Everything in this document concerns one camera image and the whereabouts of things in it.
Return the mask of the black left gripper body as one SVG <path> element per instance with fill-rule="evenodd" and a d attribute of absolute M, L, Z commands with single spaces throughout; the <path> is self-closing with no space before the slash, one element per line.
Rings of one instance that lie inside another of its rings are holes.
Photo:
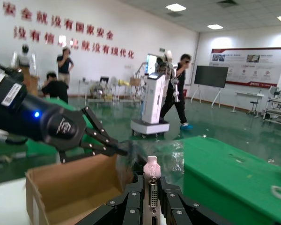
<path fill-rule="evenodd" d="M 86 122 L 82 111 L 28 94 L 15 111 L 0 107 L 0 129 L 67 151 L 81 145 Z"/>

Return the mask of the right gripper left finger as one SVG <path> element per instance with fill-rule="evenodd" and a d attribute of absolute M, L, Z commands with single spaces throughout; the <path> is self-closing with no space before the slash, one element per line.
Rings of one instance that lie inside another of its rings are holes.
<path fill-rule="evenodd" d="M 141 225 L 144 200 L 144 177 L 127 184 L 124 192 L 98 207 L 77 222 L 78 225 Z"/>

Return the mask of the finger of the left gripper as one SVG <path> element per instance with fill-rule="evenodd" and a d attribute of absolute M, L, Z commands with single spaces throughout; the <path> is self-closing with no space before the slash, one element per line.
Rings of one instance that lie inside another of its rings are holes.
<path fill-rule="evenodd" d="M 119 145 L 118 140 L 111 138 L 108 135 L 108 133 L 103 128 L 99 119 L 95 116 L 93 111 L 88 106 L 83 108 L 81 111 L 92 125 L 92 128 L 88 128 L 88 127 L 85 128 L 84 134 L 93 138 L 94 140 L 99 142 L 99 144 L 116 144 L 117 143 Z"/>
<path fill-rule="evenodd" d="M 108 157 L 112 157 L 115 154 L 122 155 L 122 156 L 128 155 L 128 151 L 120 148 L 117 143 L 96 144 L 96 143 L 82 142 L 80 144 L 80 148 L 83 148 L 85 150 L 85 152 L 80 155 L 67 156 L 66 154 L 67 150 L 59 151 L 60 162 L 64 164 L 64 163 L 80 160 L 83 158 L 93 157 L 99 154 L 103 154 Z"/>

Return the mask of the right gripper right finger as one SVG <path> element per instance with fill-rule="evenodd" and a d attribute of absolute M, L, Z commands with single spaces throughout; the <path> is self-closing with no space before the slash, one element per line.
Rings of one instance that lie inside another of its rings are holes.
<path fill-rule="evenodd" d="M 201 203 L 182 194 L 179 186 L 160 178 L 161 212 L 168 225 L 226 225 L 228 221 Z"/>

